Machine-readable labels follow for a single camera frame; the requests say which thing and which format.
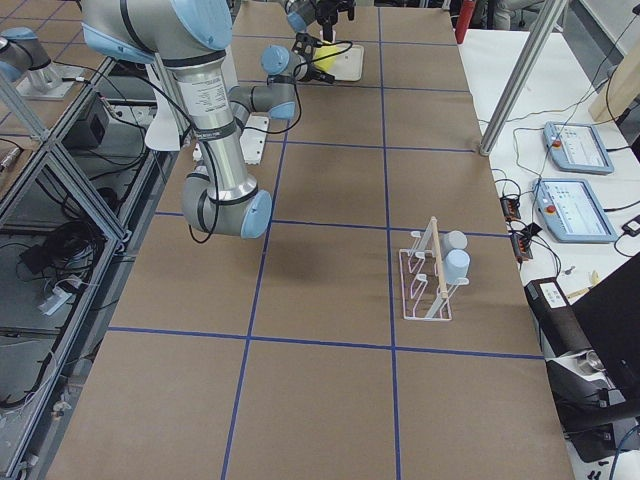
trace computer monitor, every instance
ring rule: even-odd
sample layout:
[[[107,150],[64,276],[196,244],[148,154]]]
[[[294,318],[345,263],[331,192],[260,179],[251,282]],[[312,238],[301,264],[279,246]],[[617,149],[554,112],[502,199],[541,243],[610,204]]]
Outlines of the computer monitor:
[[[611,380],[627,400],[640,399],[640,253],[573,305]]]

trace white table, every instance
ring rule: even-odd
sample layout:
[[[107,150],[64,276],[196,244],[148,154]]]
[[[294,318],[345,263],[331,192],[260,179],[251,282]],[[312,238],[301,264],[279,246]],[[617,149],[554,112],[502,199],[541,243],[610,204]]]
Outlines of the white table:
[[[503,32],[488,30],[469,30],[464,44],[460,46],[462,61],[467,74],[469,88],[474,97],[474,105],[480,128],[486,129],[486,121],[502,94],[509,75],[516,63],[527,32]],[[561,34],[551,35],[545,49],[538,59],[510,118],[523,117],[531,112],[564,109],[577,103],[585,93],[593,91],[591,83]],[[532,115],[523,120],[511,121],[505,125],[500,138],[491,152],[492,168],[503,170],[508,178],[517,182],[522,191],[531,190],[537,178],[533,173],[518,167],[515,162],[513,131],[519,127],[541,128],[547,121],[565,122],[575,110],[571,122],[593,123],[589,115],[589,105],[596,95],[591,95],[584,103],[572,107],[563,113],[544,113]],[[597,126],[607,148],[626,146],[627,143],[613,122]],[[531,170],[540,172],[546,154],[542,131],[519,131],[517,133],[520,163]],[[544,163],[543,177],[546,178],[587,178],[604,208],[613,208],[632,203],[640,199],[640,164],[629,150],[610,153],[615,172],[607,176],[574,174],[559,171],[549,158]],[[503,178],[494,171],[495,179]],[[497,184],[502,192],[504,182]],[[515,188],[506,185],[507,193]],[[533,220],[544,227],[544,222],[532,209],[533,196],[523,195],[520,211],[525,223]],[[609,213],[611,224],[622,233],[620,227],[629,219],[640,214],[640,205],[620,212]],[[561,274],[558,282],[567,293],[589,286],[589,274],[596,270],[601,279],[608,276],[627,259],[616,253],[612,244],[586,245],[563,244],[553,240],[546,231],[540,236],[549,242],[551,248],[560,256],[562,268],[572,266],[571,274]],[[618,246],[629,255],[640,252],[640,237],[625,237]],[[523,285],[535,278],[553,276],[554,263],[551,254],[544,248],[533,245],[534,259],[522,265]],[[568,444],[576,479],[586,478],[592,471],[602,470],[601,480],[608,479],[609,466],[601,467],[597,462],[585,464]],[[640,452],[630,452],[621,456],[616,468],[615,480],[637,480],[640,472]]]

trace device screen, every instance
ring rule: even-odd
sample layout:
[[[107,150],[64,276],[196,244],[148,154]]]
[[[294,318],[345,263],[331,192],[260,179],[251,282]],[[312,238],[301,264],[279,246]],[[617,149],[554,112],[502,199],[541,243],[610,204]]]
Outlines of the device screen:
[[[565,125],[561,130],[562,147],[572,165],[604,167],[606,162],[590,127]]]
[[[608,235],[608,229],[581,182],[545,182],[567,235]]]

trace red object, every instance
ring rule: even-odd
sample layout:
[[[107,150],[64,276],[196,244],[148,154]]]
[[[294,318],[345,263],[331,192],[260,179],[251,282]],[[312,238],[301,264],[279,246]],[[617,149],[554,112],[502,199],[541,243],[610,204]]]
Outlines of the red object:
[[[456,23],[456,42],[458,42],[458,45],[464,42],[464,36],[467,34],[467,30],[469,29],[469,24],[471,23],[471,17],[473,16],[475,8],[475,0],[464,0],[462,2],[460,16]]]

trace blue framed device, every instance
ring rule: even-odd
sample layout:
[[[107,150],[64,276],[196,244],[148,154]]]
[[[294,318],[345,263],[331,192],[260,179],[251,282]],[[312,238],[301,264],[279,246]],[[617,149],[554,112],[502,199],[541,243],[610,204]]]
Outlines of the blue framed device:
[[[618,238],[586,180],[541,178],[535,202],[551,234],[563,243],[611,243]]]
[[[551,158],[562,171],[608,175],[614,170],[602,138],[593,125],[547,122],[544,138]]]

